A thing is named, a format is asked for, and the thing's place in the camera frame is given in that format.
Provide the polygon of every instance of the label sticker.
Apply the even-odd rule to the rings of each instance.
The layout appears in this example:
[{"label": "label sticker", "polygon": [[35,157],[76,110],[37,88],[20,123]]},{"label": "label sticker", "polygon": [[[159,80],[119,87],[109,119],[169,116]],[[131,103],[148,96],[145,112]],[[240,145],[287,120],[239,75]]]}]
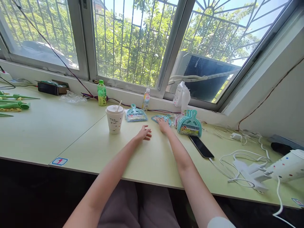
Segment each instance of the label sticker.
[{"label": "label sticker", "polygon": [[54,161],[52,161],[52,165],[64,165],[67,162],[67,158],[56,158]]},{"label": "label sticker", "polygon": [[298,199],[295,198],[291,198],[297,205],[299,205],[300,207],[304,207],[304,205],[301,203],[301,201],[299,201]]}]

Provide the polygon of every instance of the dark floor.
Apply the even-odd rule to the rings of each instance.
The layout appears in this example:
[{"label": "dark floor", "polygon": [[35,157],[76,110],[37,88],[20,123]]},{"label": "dark floor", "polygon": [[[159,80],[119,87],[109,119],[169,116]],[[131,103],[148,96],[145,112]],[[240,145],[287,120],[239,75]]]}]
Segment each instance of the dark floor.
[{"label": "dark floor", "polygon": [[[62,227],[95,178],[0,159],[0,227]],[[169,192],[181,228],[197,227],[189,216],[185,192]],[[224,197],[216,200],[237,228],[289,227],[272,216],[278,207]],[[285,208],[280,216],[297,228],[303,227],[304,210]]]}]

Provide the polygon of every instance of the desk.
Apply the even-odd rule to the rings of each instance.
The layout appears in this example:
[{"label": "desk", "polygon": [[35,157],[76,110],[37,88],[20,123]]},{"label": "desk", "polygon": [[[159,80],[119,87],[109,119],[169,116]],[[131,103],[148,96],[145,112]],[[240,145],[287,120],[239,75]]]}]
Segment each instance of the desk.
[{"label": "desk", "polygon": [[[149,118],[147,122],[128,123],[124,120],[121,133],[118,135],[109,134],[107,118],[102,118],[59,155],[61,158],[68,159],[60,168],[98,174],[126,143],[138,133],[141,126],[147,124],[152,129],[151,141],[143,141],[139,146],[127,166],[123,179],[183,189],[169,141],[159,131],[157,123],[150,119],[155,113],[148,112],[147,115]],[[246,145],[242,146],[240,142],[220,138],[215,134],[212,125],[206,124],[204,128],[207,131],[203,132],[201,140],[214,154],[217,165],[220,165],[218,159],[222,155],[230,154],[238,149],[249,150],[265,156],[265,152],[261,150],[258,143],[247,142]],[[242,187],[234,182],[228,183],[227,178],[208,159],[204,159],[198,153],[188,136],[180,135],[176,130],[174,132],[190,154],[212,194],[267,204],[279,204],[276,194],[277,182],[275,180],[271,179],[265,182],[269,191],[264,194],[260,194],[251,188]],[[268,149],[269,156],[273,161],[281,157],[281,155],[271,150],[269,144],[264,147]],[[233,157],[227,158],[227,161],[232,163]],[[303,180],[282,184],[280,195],[284,206],[298,208],[291,198],[304,201]]]},{"label": "desk", "polygon": [[0,158],[3,159],[47,166],[105,115],[106,107],[98,106],[93,100],[71,104],[60,101],[60,96],[40,93],[34,87],[5,92],[41,99],[27,100],[30,109],[10,112],[14,117],[0,117]]}]

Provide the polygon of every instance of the air conditioner unit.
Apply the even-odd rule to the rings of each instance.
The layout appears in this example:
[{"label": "air conditioner unit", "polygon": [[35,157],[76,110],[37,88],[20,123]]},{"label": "air conditioner unit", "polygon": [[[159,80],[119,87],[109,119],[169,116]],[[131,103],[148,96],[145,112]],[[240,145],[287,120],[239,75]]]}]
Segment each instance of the air conditioner unit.
[{"label": "air conditioner unit", "polygon": [[[190,95],[192,98],[212,102],[216,94],[224,85],[225,81],[229,78],[229,82],[225,86],[225,88],[227,88],[240,69],[241,67],[233,64],[210,59],[186,51],[180,51],[174,64],[170,79],[176,75],[180,75],[180,78],[188,75],[201,77],[201,79],[198,77],[198,79],[192,78],[191,80],[193,81],[184,81],[190,90]],[[167,87],[166,91],[175,93],[177,85],[180,81],[181,80],[175,81],[173,84],[169,81],[169,84],[171,85]]]}]

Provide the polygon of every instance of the hand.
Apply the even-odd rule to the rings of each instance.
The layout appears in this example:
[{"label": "hand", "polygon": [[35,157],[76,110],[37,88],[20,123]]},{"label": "hand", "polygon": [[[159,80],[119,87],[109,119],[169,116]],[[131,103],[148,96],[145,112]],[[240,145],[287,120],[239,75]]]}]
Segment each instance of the hand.
[{"label": "hand", "polygon": [[158,118],[157,122],[162,133],[167,134],[169,131],[171,131],[169,122],[166,122],[164,118]]},{"label": "hand", "polygon": [[139,131],[139,133],[134,137],[135,139],[138,140],[150,140],[152,135],[151,133],[151,129],[146,129],[148,125],[143,125],[142,129]]}]

